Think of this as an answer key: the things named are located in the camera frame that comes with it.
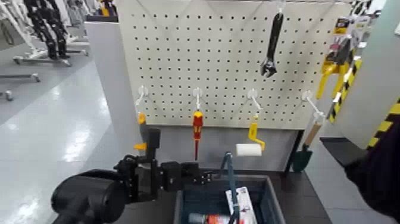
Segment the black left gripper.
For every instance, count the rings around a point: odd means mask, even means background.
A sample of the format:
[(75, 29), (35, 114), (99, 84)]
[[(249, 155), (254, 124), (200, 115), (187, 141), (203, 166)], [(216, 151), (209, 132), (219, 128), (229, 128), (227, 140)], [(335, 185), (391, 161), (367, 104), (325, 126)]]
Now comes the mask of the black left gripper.
[(213, 180), (212, 173), (200, 173), (199, 164), (196, 162), (185, 162), (182, 166), (176, 161), (161, 163), (161, 171), (162, 187), (167, 192), (179, 191), (183, 188), (183, 184), (206, 185)]

